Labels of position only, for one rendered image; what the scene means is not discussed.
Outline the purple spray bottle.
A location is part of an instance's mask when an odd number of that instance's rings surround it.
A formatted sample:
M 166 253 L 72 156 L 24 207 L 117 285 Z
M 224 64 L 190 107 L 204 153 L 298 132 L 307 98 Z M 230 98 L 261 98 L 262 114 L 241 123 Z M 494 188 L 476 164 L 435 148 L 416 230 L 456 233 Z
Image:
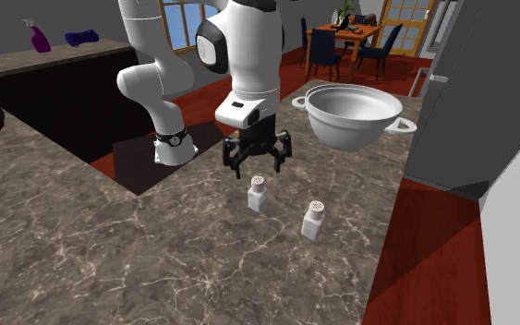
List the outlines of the purple spray bottle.
M 51 45 L 48 42 L 45 35 L 42 33 L 42 31 L 35 26 L 34 20 L 31 18 L 24 18 L 23 22 L 26 24 L 28 28 L 31 28 L 33 31 L 33 35 L 31 36 L 30 40 L 34 47 L 34 49 L 38 53 L 48 53 L 51 51 Z

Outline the dark blue cloth bundle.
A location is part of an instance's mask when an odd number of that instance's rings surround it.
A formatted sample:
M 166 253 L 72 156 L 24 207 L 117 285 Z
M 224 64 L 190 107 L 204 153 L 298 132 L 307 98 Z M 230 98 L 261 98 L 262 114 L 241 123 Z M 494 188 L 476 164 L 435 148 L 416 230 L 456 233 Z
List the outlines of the dark blue cloth bundle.
M 66 42 L 72 47 L 79 47 L 86 42 L 97 42 L 100 40 L 95 30 L 84 30 L 81 32 L 68 32 L 65 34 Z

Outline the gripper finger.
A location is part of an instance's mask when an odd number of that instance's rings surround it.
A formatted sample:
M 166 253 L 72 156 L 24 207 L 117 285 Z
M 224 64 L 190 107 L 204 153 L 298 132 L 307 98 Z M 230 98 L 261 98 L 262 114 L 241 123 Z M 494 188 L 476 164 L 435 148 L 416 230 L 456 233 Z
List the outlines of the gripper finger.
M 253 144 L 245 138 L 224 138 L 223 164 L 236 172 L 240 179 L 240 164 L 253 152 Z
M 278 150 L 275 147 L 276 142 L 281 142 L 283 144 L 283 148 L 281 150 Z M 291 135 L 287 130 L 283 130 L 272 136 L 272 139 L 269 141 L 268 152 L 274 158 L 275 172 L 279 173 L 281 165 L 284 163 L 285 159 L 292 156 Z

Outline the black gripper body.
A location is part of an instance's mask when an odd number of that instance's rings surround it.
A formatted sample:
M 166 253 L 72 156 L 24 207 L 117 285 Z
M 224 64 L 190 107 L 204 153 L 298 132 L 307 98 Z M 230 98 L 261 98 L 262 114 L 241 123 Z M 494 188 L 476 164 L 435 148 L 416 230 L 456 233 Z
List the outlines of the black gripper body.
M 283 133 L 275 131 L 275 122 L 276 115 L 272 114 L 253 126 L 240 130 L 237 154 L 242 155 L 252 144 L 255 147 L 250 152 L 250 156 L 270 153 L 276 141 L 283 136 Z

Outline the white salt shaker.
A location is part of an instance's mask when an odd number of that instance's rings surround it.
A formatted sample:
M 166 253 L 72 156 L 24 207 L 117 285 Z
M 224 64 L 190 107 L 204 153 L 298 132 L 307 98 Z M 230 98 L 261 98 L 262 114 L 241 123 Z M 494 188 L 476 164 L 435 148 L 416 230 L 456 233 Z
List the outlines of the white salt shaker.
M 321 201 L 312 200 L 303 217 L 301 234 L 310 240 L 316 240 L 320 234 L 324 219 L 324 204 Z
M 265 180 L 260 175 L 254 175 L 250 180 L 248 190 L 248 207 L 256 212 L 261 212 L 267 203 L 267 187 Z

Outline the wooden door with glass panes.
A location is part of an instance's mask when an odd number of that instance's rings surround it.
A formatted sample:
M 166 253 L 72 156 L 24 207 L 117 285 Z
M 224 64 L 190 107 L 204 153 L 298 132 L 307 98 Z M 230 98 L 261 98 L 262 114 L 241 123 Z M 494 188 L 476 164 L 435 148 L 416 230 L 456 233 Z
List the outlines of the wooden door with glass panes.
M 391 53 L 418 56 L 436 3 L 436 0 L 385 0 L 379 20 L 381 31 L 373 37 L 372 46 L 382 48 L 391 31 L 402 24 Z

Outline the dark blue dining chair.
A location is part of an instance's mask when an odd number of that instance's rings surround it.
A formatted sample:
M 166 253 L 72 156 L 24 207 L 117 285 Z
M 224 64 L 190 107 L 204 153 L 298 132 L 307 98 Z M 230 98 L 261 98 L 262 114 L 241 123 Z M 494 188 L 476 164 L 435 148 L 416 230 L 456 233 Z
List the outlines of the dark blue dining chair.
M 307 73 L 305 81 L 308 81 L 312 66 L 315 65 L 315 71 L 319 66 L 328 66 L 330 68 L 329 79 L 333 80 L 333 66 L 336 66 L 336 75 L 339 75 L 339 62 L 342 58 L 334 52 L 335 45 L 334 30 L 313 29 L 310 35 L 309 58 L 307 61 Z
M 302 58 L 300 60 L 299 66 L 302 67 L 302 65 L 306 61 L 306 56 L 307 56 L 307 52 L 308 52 L 308 35 L 307 35 L 308 28 L 307 28 L 306 19 L 304 17 L 302 17 L 300 19 L 300 24 L 301 24 L 301 36 L 302 36 L 303 54 L 302 54 Z
M 395 43 L 395 40 L 402 27 L 403 27 L 403 24 L 400 24 L 393 28 L 393 30 L 391 31 L 390 35 L 387 38 L 387 41 L 385 42 L 385 44 L 383 45 L 383 47 L 381 49 L 380 48 L 371 48 L 371 47 L 361 47 L 358 50 L 358 57 L 360 58 L 360 61 L 359 61 L 359 64 L 357 65 L 357 67 L 361 67 L 361 64 L 363 63 L 363 61 L 366 58 L 375 59 L 377 62 L 375 78 L 378 78 L 379 73 L 380 73 L 380 67 L 382 67 L 382 70 L 385 70 L 386 57 L 392 50 L 393 44 Z

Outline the orange wooden dining table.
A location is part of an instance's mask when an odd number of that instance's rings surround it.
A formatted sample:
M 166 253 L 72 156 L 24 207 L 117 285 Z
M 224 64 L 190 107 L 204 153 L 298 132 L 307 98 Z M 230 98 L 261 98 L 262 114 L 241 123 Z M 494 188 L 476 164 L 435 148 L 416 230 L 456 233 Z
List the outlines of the orange wooden dining table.
M 360 47 L 360 44 L 365 41 L 367 38 L 376 37 L 379 35 L 381 31 L 381 25 L 379 26 L 370 26 L 370 25 L 362 25 L 357 24 L 357 29 L 354 32 L 349 31 L 348 29 L 345 30 L 336 30 L 333 23 L 327 23 L 322 26 L 317 27 L 317 30 L 330 30 L 334 34 L 334 39 L 336 41 L 348 41 L 352 42 L 354 44 L 354 49 L 351 54 L 350 58 L 350 71 L 348 73 L 348 79 L 347 82 L 350 82 L 352 80 L 353 73 L 355 71 L 355 67 L 357 65 L 357 59 L 358 59 L 358 50 Z M 306 30 L 305 35 L 307 37 L 307 43 L 308 47 L 306 50 L 306 57 L 304 59 L 305 61 L 305 76 L 306 78 L 310 75 L 310 56 L 311 56 L 311 47 L 312 47 L 312 34 L 315 29 Z

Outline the wooden framed window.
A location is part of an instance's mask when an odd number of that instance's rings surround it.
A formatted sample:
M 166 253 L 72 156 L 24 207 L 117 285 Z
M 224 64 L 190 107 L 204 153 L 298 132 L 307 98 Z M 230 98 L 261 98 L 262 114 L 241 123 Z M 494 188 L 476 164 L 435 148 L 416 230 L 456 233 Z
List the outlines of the wooden framed window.
M 219 9 L 194 0 L 160 0 L 160 4 L 168 41 L 177 53 L 193 49 L 199 24 L 219 13 Z

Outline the grey refrigerator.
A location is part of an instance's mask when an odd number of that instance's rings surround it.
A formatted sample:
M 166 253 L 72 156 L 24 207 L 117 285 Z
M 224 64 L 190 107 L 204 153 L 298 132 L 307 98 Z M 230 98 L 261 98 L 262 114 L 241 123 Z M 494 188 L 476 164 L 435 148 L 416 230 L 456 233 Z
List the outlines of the grey refrigerator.
M 520 151 L 520 0 L 458 0 L 405 177 L 479 199 Z

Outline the dark robot stand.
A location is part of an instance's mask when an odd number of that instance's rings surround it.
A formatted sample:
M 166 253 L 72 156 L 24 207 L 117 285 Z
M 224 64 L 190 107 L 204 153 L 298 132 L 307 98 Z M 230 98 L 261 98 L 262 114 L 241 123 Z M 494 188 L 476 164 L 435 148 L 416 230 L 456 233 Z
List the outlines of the dark robot stand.
M 196 157 L 224 138 L 213 121 L 188 126 L 187 132 L 199 149 Z M 135 195 L 141 195 L 181 168 L 181 165 L 166 166 L 154 161 L 155 140 L 154 135 L 146 135 L 113 145 L 115 181 Z

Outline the white two-handled pot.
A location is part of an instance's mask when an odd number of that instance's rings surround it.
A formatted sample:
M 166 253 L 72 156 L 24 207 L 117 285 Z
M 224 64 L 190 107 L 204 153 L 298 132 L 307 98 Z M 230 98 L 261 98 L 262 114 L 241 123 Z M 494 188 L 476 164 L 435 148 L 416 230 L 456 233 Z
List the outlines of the white two-handled pot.
M 308 113 L 313 132 L 337 150 L 361 150 L 382 134 L 411 134 L 416 123 L 403 118 L 402 103 L 392 94 L 371 87 L 330 83 L 295 97 L 292 105 Z

